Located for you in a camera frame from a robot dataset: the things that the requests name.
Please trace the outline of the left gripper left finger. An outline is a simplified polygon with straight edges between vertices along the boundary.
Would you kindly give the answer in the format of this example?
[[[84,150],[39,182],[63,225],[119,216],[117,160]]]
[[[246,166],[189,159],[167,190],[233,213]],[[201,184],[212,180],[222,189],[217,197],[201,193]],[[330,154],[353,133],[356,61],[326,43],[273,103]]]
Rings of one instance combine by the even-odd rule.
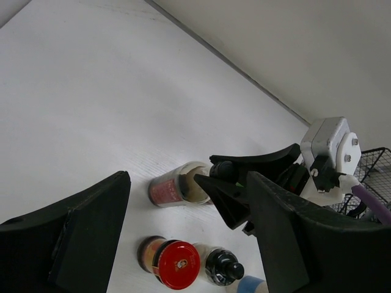
[[[1,224],[1,292],[106,292],[130,196],[119,171]]]

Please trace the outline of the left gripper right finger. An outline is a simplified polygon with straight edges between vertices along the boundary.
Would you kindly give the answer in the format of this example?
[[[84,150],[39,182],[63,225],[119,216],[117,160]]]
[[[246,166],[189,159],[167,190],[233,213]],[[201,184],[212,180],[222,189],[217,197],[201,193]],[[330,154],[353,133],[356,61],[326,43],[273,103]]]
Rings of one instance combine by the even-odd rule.
[[[390,227],[313,204],[257,172],[247,197],[270,292],[389,292]]]

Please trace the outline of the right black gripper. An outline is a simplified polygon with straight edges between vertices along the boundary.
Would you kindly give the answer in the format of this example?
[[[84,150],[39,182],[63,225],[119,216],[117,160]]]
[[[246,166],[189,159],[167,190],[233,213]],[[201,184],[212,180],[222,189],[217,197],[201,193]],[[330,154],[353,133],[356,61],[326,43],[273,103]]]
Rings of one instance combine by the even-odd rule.
[[[210,177],[195,175],[195,182],[210,197],[225,224],[234,230],[250,220],[249,200],[245,187],[248,172],[258,172],[281,188],[300,195],[309,180],[307,169],[295,163],[301,154],[294,143],[282,150],[258,156],[212,155]]]

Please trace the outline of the tall red-label sauce bottle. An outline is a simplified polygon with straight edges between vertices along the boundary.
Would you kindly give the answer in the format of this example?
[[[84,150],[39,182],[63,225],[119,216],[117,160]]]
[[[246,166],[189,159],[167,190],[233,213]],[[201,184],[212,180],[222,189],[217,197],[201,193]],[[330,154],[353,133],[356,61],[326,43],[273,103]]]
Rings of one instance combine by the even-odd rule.
[[[209,202],[210,197],[195,182],[195,175],[210,176],[231,183],[239,177],[237,169],[230,161],[214,165],[199,161],[188,162],[152,179],[148,187],[149,200],[161,208]]]

